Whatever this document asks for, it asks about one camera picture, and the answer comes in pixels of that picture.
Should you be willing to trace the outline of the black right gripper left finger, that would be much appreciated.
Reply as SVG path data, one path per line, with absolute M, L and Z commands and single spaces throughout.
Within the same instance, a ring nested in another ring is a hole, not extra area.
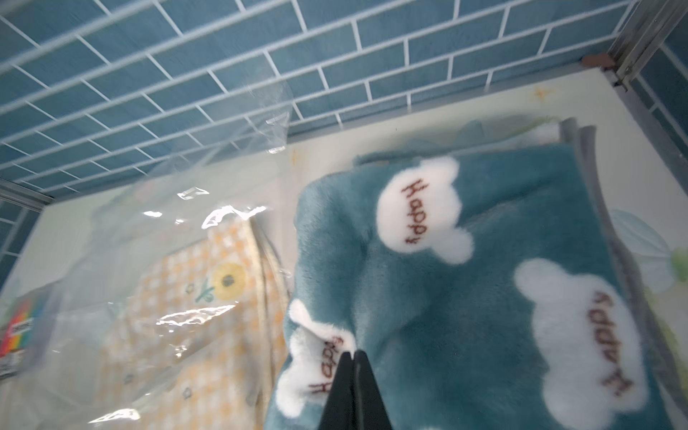
M 353 359 L 349 352 L 340 356 L 331 391 L 324 406 L 319 430 L 351 430 L 354 428 L 352 390 Z

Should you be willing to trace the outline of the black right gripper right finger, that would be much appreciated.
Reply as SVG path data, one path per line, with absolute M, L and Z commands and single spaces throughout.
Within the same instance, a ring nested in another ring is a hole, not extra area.
M 353 428 L 356 430 L 392 430 L 374 372 L 363 350 L 353 360 Z

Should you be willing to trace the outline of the orange checked blanket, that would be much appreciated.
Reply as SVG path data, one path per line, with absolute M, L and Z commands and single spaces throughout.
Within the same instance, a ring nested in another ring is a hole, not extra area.
M 249 220 L 154 263 L 109 330 L 98 424 L 125 429 L 259 429 L 287 356 L 288 292 Z

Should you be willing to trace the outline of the teal happy bear blanket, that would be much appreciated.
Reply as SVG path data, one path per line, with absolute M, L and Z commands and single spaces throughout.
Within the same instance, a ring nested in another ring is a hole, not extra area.
M 364 164 L 295 225 L 266 428 L 317 428 L 357 351 L 395 429 L 671 428 L 573 145 Z

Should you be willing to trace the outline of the clear plastic vacuum bag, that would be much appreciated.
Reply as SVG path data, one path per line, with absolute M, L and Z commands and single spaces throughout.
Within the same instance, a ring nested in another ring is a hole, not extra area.
M 247 88 L 146 177 L 47 211 L 1 297 L 2 428 L 262 427 L 292 100 Z

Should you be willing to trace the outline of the white bear print blanket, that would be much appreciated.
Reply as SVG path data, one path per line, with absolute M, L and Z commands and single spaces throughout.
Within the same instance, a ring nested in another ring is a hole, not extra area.
M 560 124 L 571 143 L 598 206 L 623 294 L 634 313 L 650 362 L 660 383 L 687 414 L 687 250 L 672 248 L 639 217 L 604 201 L 596 160 L 596 128 L 580 128 L 573 118 Z

